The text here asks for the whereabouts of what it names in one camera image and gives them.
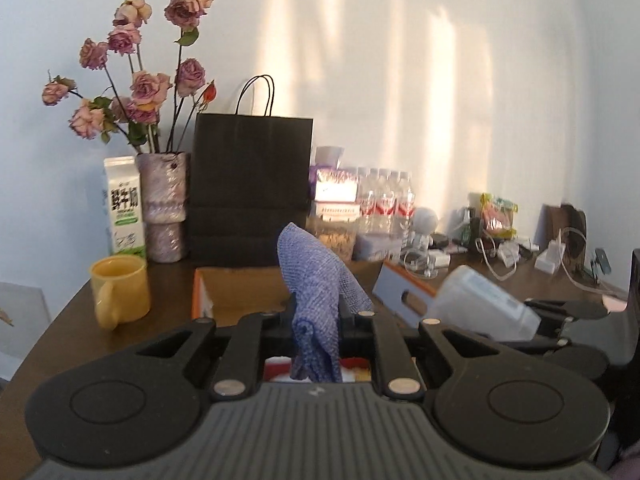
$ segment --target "bag handle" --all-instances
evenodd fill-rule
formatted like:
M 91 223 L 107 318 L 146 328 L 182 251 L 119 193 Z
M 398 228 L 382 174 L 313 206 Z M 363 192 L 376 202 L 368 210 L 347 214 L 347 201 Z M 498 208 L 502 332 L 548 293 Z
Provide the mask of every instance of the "bag handle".
M 269 74 L 255 75 L 244 84 L 244 87 L 240 92 L 240 97 L 238 98 L 238 104 L 236 105 L 236 115 L 238 115 L 238 110 L 240 109 L 240 101 L 242 101 L 244 93 L 251 87 L 252 84 L 258 81 L 258 79 L 264 79 L 267 82 L 267 86 L 269 87 L 269 97 L 267 99 L 267 105 L 264 109 L 264 116 L 266 117 L 267 113 L 269 114 L 269 116 L 271 116 L 271 112 L 273 111 L 273 100 L 275 99 L 276 95 L 276 85 L 273 81 L 273 77 Z

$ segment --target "black paper bag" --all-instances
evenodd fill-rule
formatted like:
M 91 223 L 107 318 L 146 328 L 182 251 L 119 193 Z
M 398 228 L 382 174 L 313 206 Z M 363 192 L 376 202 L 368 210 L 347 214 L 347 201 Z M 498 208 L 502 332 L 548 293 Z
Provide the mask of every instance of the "black paper bag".
M 259 78 L 249 80 L 240 94 Z M 304 227 L 313 119 L 199 114 L 191 155 L 188 217 L 199 265 L 278 264 L 276 242 L 289 222 Z

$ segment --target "mug handle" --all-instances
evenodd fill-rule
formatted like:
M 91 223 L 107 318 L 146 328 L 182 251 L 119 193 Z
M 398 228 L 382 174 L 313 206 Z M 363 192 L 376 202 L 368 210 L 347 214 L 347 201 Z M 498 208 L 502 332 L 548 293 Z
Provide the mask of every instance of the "mug handle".
M 113 330 L 118 325 L 115 312 L 113 311 L 111 298 L 113 297 L 113 283 L 106 282 L 98 291 L 95 299 L 95 317 L 98 324 L 107 330 Z

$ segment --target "round pad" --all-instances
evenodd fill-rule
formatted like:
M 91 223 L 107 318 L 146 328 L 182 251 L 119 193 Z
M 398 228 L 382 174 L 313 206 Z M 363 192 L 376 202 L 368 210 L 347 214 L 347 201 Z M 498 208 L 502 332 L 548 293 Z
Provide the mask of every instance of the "round pad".
M 25 421 L 45 457 L 115 468 L 161 455 L 200 415 L 197 390 L 165 359 L 109 356 L 44 383 Z
M 597 448 L 609 405 L 584 377 L 507 349 L 462 363 L 440 387 L 434 415 L 467 453 L 543 468 L 587 459 Z
M 563 368 L 595 381 L 601 378 L 609 367 L 609 361 L 600 350 L 588 346 L 565 346 L 543 357 L 543 361 Z
M 510 381 L 489 393 L 489 406 L 506 420 L 534 424 L 554 418 L 564 406 L 562 396 L 535 381 Z
M 92 424 L 116 424 L 137 415 L 145 393 L 135 384 L 101 381 L 81 388 L 71 397 L 74 413 Z
M 587 300 L 567 301 L 562 309 L 575 319 L 601 319 L 609 313 L 602 302 Z

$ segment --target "yellow mug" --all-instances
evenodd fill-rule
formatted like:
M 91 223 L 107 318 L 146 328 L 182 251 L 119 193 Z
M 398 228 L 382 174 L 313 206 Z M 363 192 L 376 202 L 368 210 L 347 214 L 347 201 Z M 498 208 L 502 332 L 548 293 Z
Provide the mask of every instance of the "yellow mug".
M 115 254 L 90 268 L 98 324 L 113 330 L 146 316 L 151 308 L 146 260 L 132 254 Z

